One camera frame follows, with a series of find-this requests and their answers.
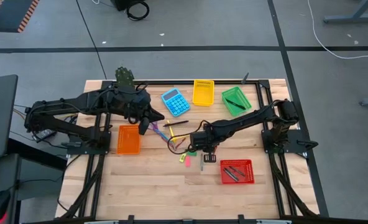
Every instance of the green basket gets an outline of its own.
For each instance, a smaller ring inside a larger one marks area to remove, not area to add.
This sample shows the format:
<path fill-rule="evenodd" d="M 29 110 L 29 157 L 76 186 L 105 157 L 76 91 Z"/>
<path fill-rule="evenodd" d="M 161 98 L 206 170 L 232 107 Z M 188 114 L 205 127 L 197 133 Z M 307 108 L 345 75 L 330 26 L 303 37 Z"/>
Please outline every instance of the green basket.
<path fill-rule="evenodd" d="M 252 108 L 251 103 L 249 102 L 249 100 L 247 100 L 244 92 L 242 92 L 242 90 L 238 86 L 235 86 L 234 88 L 230 88 L 229 90 L 222 92 L 221 96 L 222 96 L 224 104 L 226 105 L 229 112 L 233 116 L 237 116 L 239 114 L 245 113 L 247 110 Z M 226 99 L 231 100 L 232 102 L 245 107 L 246 110 L 241 109 L 237 107 L 236 105 L 232 105 L 228 103 Z"/>

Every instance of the wooden table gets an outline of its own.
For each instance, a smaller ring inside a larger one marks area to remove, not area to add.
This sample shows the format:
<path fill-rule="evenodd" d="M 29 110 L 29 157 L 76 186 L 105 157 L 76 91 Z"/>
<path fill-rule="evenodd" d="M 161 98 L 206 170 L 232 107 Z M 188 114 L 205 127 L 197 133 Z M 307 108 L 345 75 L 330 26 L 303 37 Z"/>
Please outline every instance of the wooden table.
<path fill-rule="evenodd" d="M 289 98 L 284 79 L 269 82 L 273 100 Z M 100 89 L 101 83 L 101 80 L 88 80 L 85 91 Z M 166 119 L 171 122 L 190 121 L 173 127 L 175 134 L 184 134 L 194 131 L 202 119 L 210 122 L 232 119 L 221 100 L 221 92 L 233 86 L 236 85 L 215 85 L 214 105 L 211 107 L 192 104 L 193 85 L 149 85 L 147 91 L 151 94 L 152 107 L 165 115 Z M 161 95 L 173 87 L 179 88 L 191 104 L 191 110 L 178 118 L 168 112 L 161 100 Z M 252 104 L 252 110 L 259 109 L 255 87 L 243 85 L 241 88 Z M 237 132 L 222 142 L 216 151 L 218 161 L 251 159 L 255 184 L 222 185 L 219 162 L 205 163 L 203 171 L 200 171 L 198 153 L 197 157 L 191 158 L 191 167 L 185 167 L 178 161 L 179 156 L 169 152 L 166 143 L 151 130 L 141 138 L 139 155 L 117 155 L 119 125 L 127 123 L 123 117 L 112 115 L 112 139 L 104 163 L 97 220 L 127 220 L 128 215 L 135 215 L 136 220 L 237 219 L 239 214 L 245 218 L 278 218 L 270 164 L 260 135 L 261 124 Z M 164 123 L 160 121 L 159 128 L 168 135 L 168 128 L 162 127 Z M 80 114 L 77 124 L 92 126 L 94 116 Z M 312 211 L 318 213 L 306 160 L 296 154 L 286 154 L 286 159 L 294 190 Z M 60 201 L 65 207 L 69 207 L 82 190 L 87 161 L 88 156 L 83 155 L 65 172 L 60 194 Z M 285 211 L 288 213 L 286 194 L 282 192 Z M 92 192 L 88 197 L 85 215 L 90 214 L 91 199 Z M 58 207 L 56 216 L 64 212 Z"/>

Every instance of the calculator screen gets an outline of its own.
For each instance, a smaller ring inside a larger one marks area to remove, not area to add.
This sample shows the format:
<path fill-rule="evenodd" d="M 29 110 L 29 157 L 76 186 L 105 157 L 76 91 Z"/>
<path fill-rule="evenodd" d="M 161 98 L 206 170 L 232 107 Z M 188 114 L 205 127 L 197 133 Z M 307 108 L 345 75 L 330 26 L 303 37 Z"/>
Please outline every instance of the calculator screen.
<path fill-rule="evenodd" d="M 173 90 L 170 93 L 167 93 L 166 95 L 164 95 L 163 98 L 164 98 L 164 100 L 168 100 L 168 99 L 170 99 L 171 97 L 173 97 L 177 94 L 178 94 L 177 90 Z"/>

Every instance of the plastic basket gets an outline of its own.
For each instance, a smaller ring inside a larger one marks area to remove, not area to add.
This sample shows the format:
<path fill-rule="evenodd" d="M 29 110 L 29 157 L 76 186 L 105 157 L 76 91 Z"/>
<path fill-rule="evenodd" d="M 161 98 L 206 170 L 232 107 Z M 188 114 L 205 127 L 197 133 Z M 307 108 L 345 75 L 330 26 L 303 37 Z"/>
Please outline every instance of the plastic basket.
<path fill-rule="evenodd" d="M 138 125 L 120 125 L 116 153 L 121 155 L 140 153 L 140 134 Z"/>
<path fill-rule="evenodd" d="M 214 81 L 194 80 L 192 102 L 196 106 L 211 106 L 214 102 Z"/>
<path fill-rule="evenodd" d="M 224 104 L 226 105 L 229 112 L 233 116 L 245 113 L 247 110 L 252 108 L 251 103 L 249 102 L 249 100 L 247 100 L 244 92 L 242 92 L 242 90 L 238 86 L 235 86 L 234 88 L 230 88 L 229 90 L 222 92 L 221 96 Z M 246 110 L 239 108 L 236 105 L 228 103 L 226 99 L 231 100 L 232 102 L 245 107 Z"/>
<path fill-rule="evenodd" d="M 225 173 L 224 168 L 234 174 L 234 176 L 238 178 L 238 181 L 236 182 Z M 221 160 L 220 170 L 221 182 L 223 184 L 254 184 L 252 161 L 250 159 Z"/>

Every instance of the white cable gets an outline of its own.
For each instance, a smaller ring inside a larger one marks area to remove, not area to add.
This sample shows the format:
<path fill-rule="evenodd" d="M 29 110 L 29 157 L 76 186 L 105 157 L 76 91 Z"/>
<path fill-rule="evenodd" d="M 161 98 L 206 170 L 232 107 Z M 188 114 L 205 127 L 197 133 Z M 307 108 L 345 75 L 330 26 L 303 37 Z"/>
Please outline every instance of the white cable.
<path fill-rule="evenodd" d="M 314 31 L 314 36 L 316 38 L 316 40 L 318 41 L 318 43 L 320 43 L 320 45 L 326 50 L 328 51 L 330 54 L 332 54 L 333 56 L 337 57 L 337 58 L 341 58 L 341 59 L 357 59 L 357 58 L 366 58 L 368 57 L 368 55 L 361 55 L 361 56 L 357 56 L 357 57 L 342 57 L 342 56 L 338 56 L 335 53 L 333 53 L 332 51 L 330 51 L 329 49 L 327 49 L 319 40 L 318 36 L 316 35 L 315 32 L 315 21 L 314 21 L 314 15 L 313 15 L 313 10 L 311 9 L 311 5 L 310 5 L 310 0 L 308 1 L 308 7 L 310 8 L 310 13 L 311 13 L 311 19 L 313 20 L 313 31 Z"/>

